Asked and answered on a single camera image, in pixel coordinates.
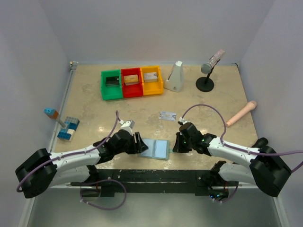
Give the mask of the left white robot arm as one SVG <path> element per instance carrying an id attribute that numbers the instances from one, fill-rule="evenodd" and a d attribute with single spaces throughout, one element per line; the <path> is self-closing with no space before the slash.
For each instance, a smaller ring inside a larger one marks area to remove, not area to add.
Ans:
<path id="1" fill-rule="evenodd" d="M 16 191 L 30 199 L 58 184 L 85 182 L 94 185 L 98 173 L 91 166 L 108 162 L 120 153 L 134 155 L 147 149 L 139 132 L 130 134 L 126 130 L 78 150 L 51 154 L 42 148 L 15 170 L 19 181 Z"/>

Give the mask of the green card holder wallet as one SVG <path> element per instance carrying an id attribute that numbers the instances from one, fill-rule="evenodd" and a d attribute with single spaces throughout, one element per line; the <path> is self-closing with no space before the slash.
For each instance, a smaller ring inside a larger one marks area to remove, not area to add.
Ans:
<path id="1" fill-rule="evenodd" d="M 169 140 L 143 139 L 143 142 L 148 146 L 148 149 L 141 153 L 140 157 L 168 160 L 169 153 L 173 153 Z"/>

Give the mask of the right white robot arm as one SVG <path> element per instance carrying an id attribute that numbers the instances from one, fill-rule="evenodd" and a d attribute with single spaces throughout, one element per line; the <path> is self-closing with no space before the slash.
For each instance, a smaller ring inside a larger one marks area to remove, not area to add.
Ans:
<path id="1" fill-rule="evenodd" d="M 192 150 L 210 157 L 220 157 L 210 171 L 210 182 L 222 185 L 235 181 L 256 185 L 262 192 L 277 197 L 292 171 L 274 149 L 244 147 L 223 143 L 213 134 L 202 134 L 191 122 L 180 122 L 173 152 L 188 153 Z"/>

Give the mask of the white credit card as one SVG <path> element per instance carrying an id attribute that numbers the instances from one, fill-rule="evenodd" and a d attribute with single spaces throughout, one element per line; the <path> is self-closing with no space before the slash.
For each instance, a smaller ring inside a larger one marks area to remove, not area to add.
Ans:
<path id="1" fill-rule="evenodd" d="M 176 117 L 177 114 L 173 112 L 166 112 L 166 111 L 160 112 L 160 119 L 164 121 L 174 122 L 176 120 Z"/>

